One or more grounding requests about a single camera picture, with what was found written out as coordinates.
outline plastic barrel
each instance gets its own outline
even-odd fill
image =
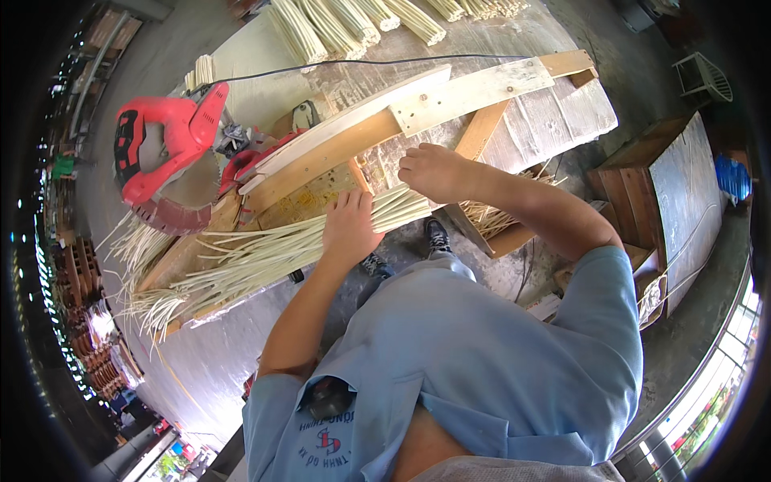
[[[752,192],[752,180],[744,164],[718,154],[718,158],[715,159],[715,173],[720,190],[736,196],[740,201]]]

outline man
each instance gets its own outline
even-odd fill
[[[389,275],[368,257],[382,284],[312,370],[335,292],[382,240],[372,196],[341,192],[244,408],[249,480],[618,479],[604,461],[637,411],[642,347],[613,227],[571,194],[444,147],[399,163],[429,199],[498,207],[577,261],[557,316],[545,324],[478,285],[429,219],[427,261]]]
[[[88,166],[89,164],[81,157],[75,156],[75,150],[67,150],[56,154],[53,164],[47,166],[47,171],[51,173],[51,179],[76,179],[76,166]]]

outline sneaker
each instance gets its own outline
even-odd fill
[[[374,251],[372,253],[369,253],[369,255],[364,258],[364,261],[359,263],[366,271],[367,274],[374,278],[376,276],[382,276],[387,275],[393,276],[393,268],[391,268],[391,265],[388,264],[388,262],[381,258],[377,253]]]
[[[447,230],[435,217],[426,219],[426,238],[429,241],[429,255],[433,253],[452,253],[449,248]]]

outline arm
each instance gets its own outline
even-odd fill
[[[257,377],[285,373],[305,380],[310,376],[335,293],[348,272],[383,238],[372,232],[371,216],[372,195],[358,188],[341,191],[338,200],[327,206],[324,254],[273,326]]]
[[[399,179],[437,203],[473,200],[506,211],[559,255],[577,261],[600,246],[624,245],[615,229],[573,194],[422,143],[399,161]]]

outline red miter saw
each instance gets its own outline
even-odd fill
[[[182,236],[203,231],[211,206],[254,174],[268,155],[319,122],[313,102],[292,113],[292,132],[274,140],[233,123],[225,109],[229,87],[218,83],[190,98],[137,97],[117,114],[115,176],[123,202],[144,223]],[[214,156],[229,161],[221,166]]]
[[[116,180],[123,202],[149,226],[172,236],[181,236],[202,231],[209,224],[211,203],[215,198],[204,198],[207,193],[191,192],[189,187],[176,189],[188,191],[177,193],[180,196],[164,196],[163,191],[185,171],[199,164],[197,161],[209,151],[219,130],[228,90],[226,83],[218,83],[200,105],[192,99],[137,97],[118,111],[114,146]],[[152,140],[146,143],[150,124],[156,128]],[[142,164],[147,163],[140,164],[143,154],[156,161],[155,166],[145,166],[145,171]],[[204,179],[204,184],[218,182],[219,169],[214,153],[210,152],[210,157],[206,164],[214,177],[204,173],[204,178],[209,177],[209,180]]]

